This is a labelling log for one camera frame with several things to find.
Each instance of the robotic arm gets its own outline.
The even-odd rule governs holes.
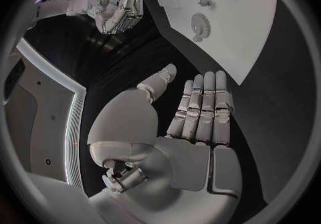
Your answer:
[[[174,79],[169,64],[110,101],[88,136],[95,163],[107,168],[106,189],[91,198],[115,223],[227,223],[242,176],[230,143],[233,100],[226,74],[207,72],[185,83],[167,130],[157,137],[151,106]]]
[[[61,14],[87,14],[102,34],[133,28],[143,17],[143,0],[48,0],[39,5],[35,22]]]

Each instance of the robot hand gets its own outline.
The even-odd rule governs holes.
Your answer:
[[[143,17],[143,0],[48,0],[39,5],[35,21],[66,14],[87,14],[102,34],[133,28]]]
[[[227,223],[238,204],[242,176],[238,157],[228,147],[233,103],[224,72],[187,81],[167,135],[156,138],[151,103],[175,73],[169,65],[138,89],[119,94],[89,132],[93,160],[109,168],[103,176],[107,188],[91,198],[106,219]],[[125,164],[117,170],[119,162]]]

